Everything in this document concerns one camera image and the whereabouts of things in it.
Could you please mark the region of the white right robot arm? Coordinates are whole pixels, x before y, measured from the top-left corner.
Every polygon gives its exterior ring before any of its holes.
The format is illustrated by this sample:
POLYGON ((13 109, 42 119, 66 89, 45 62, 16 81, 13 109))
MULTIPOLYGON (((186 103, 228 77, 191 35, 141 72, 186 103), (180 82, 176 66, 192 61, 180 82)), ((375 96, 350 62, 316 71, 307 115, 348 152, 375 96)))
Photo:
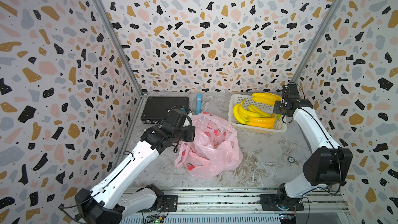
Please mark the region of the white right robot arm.
POLYGON ((281 184, 275 194, 261 195, 260 202, 264 211, 301 211, 302 200, 308 193, 344 184, 353 154, 327 132, 312 103, 300 97, 298 84, 282 87, 282 100, 275 103, 274 113, 298 123, 312 154, 298 177, 281 184))

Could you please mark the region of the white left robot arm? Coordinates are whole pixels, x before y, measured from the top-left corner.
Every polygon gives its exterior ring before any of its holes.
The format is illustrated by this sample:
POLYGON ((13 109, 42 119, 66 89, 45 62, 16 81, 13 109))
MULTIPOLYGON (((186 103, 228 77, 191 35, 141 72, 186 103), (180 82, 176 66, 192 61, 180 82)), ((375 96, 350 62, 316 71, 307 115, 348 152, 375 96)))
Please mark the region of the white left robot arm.
POLYGON ((195 127, 188 107, 172 107, 160 123, 146 129, 132 151, 124 151, 125 159, 92 189, 81 189, 75 195, 77 224, 119 224, 137 212, 158 215, 168 211, 164 193, 151 184, 125 197, 124 193, 139 174, 167 148, 178 150, 179 142, 192 143, 195 127))

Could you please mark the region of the pink plastic bag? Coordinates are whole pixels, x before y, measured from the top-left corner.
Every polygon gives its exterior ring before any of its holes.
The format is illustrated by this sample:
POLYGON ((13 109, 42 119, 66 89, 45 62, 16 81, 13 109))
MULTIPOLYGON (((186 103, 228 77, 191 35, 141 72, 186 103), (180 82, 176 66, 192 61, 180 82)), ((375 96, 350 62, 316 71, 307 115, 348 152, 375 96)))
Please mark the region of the pink plastic bag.
POLYGON ((186 168, 191 176, 199 179, 209 179, 239 167, 243 153, 237 131, 227 120, 200 113, 192 116, 192 124, 194 141, 179 144, 175 167, 186 168))

